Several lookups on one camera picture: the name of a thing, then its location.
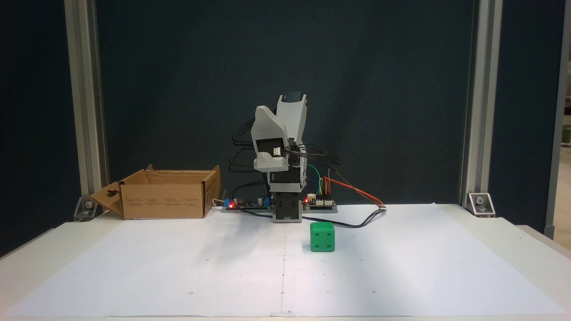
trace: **green dice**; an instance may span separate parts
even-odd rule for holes
[[[335,229],[332,223],[315,222],[309,226],[312,252],[335,251]]]

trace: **aluminum frame post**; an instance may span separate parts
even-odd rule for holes
[[[464,208],[468,193],[488,192],[502,7],[503,0],[479,2],[459,199]]]
[[[109,183],[95,0],[64,0],[81,194]]]
[[[567,70],[569,66],[569,46],[571,45],[571,1],[565,1],[563,32],[561,40],[561,60],[559,66],[559,85],[557,89],[557,107],[555,126],[553,130],[553,151],[551,156],[551,172],[549,174],[549,190],[547,196],[547,213],[543,234],[553,239],[555,234],[554,216],[557,196],[557,179],[559,175],[559,156],[561,154],[561,131],[563,129],[563,114],[565,111],[565,96],[567,92]]]

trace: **robotic arm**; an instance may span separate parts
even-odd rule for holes
[[[275,115],[266,106],[256,108],[251,130],[256,151],[254,168],[267,173],[275,202],[274,222],[301,222],[307,158],[295,154],[305,153],[298,146],[303,144],[306,114],[307,96],[300,91],[281,95]]]

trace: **orange wire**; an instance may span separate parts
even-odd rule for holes
[[[371,200],[372,200],[373,202],[375,202],[377,205],[381,205],[381,206],[383,206],[383,207],[385,206],[385,204],[384,204],[383,202],[381,202],[381,200],[379,200],[378,198],[374,197],[373,195],[371,195],[371,194],[369,194],[369,193],[367,193],[367,192],[365,192],[365,191],[363,191],[363,190],[360,190],[360,189],[358,189],[358,188],[356,188],[356,187],[353,187],[353,186],[351,186],[351,185],[348,185],[348,184],[339,182],[338,180],[334,180],[334,179],[329,178],[329,177],[327,177],[327,176],[325,176],[324,178],[325,178],[327,181],[330,180],[331,182],[333,182],[333,183],[335,183],[335,184],[338,184],[338,185],[341,185],[341,186],[345,186],[345,187],[351,188],[352,190],[355,190],[355,191],[357,191],[357,192],[359,192],[359,193],[361,193],[361,194],[363,194],[363,195],[366,195],[369,199],[371,199]]]

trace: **wall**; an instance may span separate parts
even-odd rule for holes
[[[0,15],[2,256],[72,219],[81,192],[63,1],[8,1]]]
[[[545,227],[564,0],[504,0],[489,191],[496,212]]]
[[[258,179],[226,169],[230,137],[256,106],[301,90],[304,141],[340,156],[355,186],[387,203],[456,203],[473,2],[331,3],[98,1],[111,179],[149,163],[220,164],[228,189]]]

